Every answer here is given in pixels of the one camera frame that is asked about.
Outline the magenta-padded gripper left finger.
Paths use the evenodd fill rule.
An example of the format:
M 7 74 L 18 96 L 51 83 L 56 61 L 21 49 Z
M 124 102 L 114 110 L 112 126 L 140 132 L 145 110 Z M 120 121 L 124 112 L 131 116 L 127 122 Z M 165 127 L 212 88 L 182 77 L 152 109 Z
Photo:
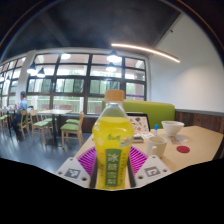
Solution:
M 92 147 L 77 158 L 69 157 L 56 175 L 84 188 L 93 189 L 97 181 L 97 157 Z

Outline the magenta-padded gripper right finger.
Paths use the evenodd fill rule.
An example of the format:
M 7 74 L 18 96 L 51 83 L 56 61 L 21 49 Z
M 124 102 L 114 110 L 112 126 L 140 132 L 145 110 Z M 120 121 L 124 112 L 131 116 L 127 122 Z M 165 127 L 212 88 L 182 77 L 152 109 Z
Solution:
M 147 156 L 132 146 L 128 158 L 130 186 L 143 187 L 171 174 L 168 167 L 156 155 Z

